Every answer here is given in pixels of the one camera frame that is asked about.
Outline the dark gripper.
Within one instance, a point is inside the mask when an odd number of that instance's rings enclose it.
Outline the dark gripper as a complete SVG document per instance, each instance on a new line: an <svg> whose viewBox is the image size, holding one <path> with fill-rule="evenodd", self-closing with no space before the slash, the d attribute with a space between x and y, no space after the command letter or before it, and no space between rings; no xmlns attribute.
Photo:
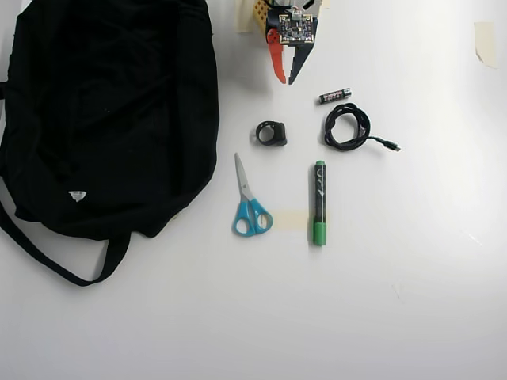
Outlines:
<svg viewBox="0 0 507 380"><path fill-rule="evenodd" d="M292 85L314 48L317 18L300 9L271 9L266 20L266 42L269 46L273 71L278 80L286 83L283 67L283 46L295 48L288 84Z"/></svg>

